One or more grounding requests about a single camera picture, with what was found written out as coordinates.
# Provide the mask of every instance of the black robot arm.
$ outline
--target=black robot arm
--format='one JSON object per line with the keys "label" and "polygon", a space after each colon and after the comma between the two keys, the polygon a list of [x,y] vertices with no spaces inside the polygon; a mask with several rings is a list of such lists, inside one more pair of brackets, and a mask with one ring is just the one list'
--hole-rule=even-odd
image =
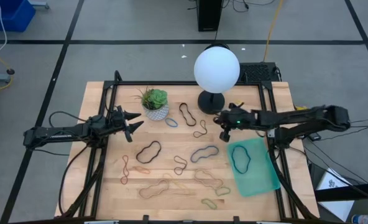
{"label": "black robot arm", "polygon": [[142,123],[127,124],[126,120],[131,120],[140,116],[140,113],[128,113],[117,106],[113,110],[109,119],[101,115],[90,117],[83,124],[70,127],[44,128],[33,127],[24,133],[24,146],[27,149],[44,146],[53,142],[73,142],[83,141],[89,146],[96,147],[97,144],[110,134],[118,131],[125,133],[128,142],[132,141],[132,134]]}
{"label": "black robot arm", "polygon": [[[222,111],[214,122],[224,131],[220,139],[228,142],[232,129],[252,129],[267,131],[267,137],[273,138],[275,146],[286,149],[294,138],[316,133],[318,131],[345,131],[350,128],[350,121],[346,109],[340,106],[318,106],[307,110],[275,113],[272,111],[252,110],[247,112],[229,104],[230,111]],[[283,128],[283,124],[298,124],[293,128]]]}

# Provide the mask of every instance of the white lamp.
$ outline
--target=white lamp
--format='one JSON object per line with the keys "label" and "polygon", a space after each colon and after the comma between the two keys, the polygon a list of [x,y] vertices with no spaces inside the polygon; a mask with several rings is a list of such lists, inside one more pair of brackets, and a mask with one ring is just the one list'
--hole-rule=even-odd
{"label": "white lamp", "polygon": [[206,114],[215,114],[224,106],[221,93],[238,81],[239,61],[227,45],[210,45],[196,59],[194,75],[204,89],[198,97],[198,107]]}

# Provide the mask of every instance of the white paper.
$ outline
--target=white paper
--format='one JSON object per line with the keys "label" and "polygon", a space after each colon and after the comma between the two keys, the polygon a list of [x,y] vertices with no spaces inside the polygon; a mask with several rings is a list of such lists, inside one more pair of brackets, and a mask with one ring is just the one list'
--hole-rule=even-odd
{"label": "white paper", "polygon": [[[334,173],[341,180],[349,183],[346,179],[342,178],[337,172],[332,169],[328,169],[328,171]],[[325,172],[324,176],[321,179],[319,186],[316,188],[317,190],[323,189],[332,189],[336,187],[347,187],[346,184],[342,183],[340,180],[335,178],[328,172]],[[346,221],[347,217],[350,213],[352,205],[354,201],[339,201],[339,202],[319,202],[320,205],[324,206],[327,210],[329,210],[332,214],[336,215],[342,221]]]}

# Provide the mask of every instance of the black lamp base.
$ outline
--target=black lamp base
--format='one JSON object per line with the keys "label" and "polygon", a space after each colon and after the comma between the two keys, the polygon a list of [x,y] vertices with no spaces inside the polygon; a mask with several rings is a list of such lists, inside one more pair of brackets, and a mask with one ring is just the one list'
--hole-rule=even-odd
{"label": "black lamp base", "polygon": [[224,107],[224,96],[221,93],[202,91],[198,97],[198,107],[206,114],[219,113]]}

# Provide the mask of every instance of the patterned pot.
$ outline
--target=patterned pot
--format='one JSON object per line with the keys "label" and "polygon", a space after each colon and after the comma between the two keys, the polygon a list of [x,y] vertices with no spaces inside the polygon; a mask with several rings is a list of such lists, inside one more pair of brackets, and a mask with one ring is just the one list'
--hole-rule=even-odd
{"label": "patterned pot", "polygon": [[167,114],[169,114],[169,105],[166,104],[165,106],[157,109],[157,110],[148,110],[143,105],[141,105],[144,109],[145,115],[152,121],[160,121],[166,118]]}

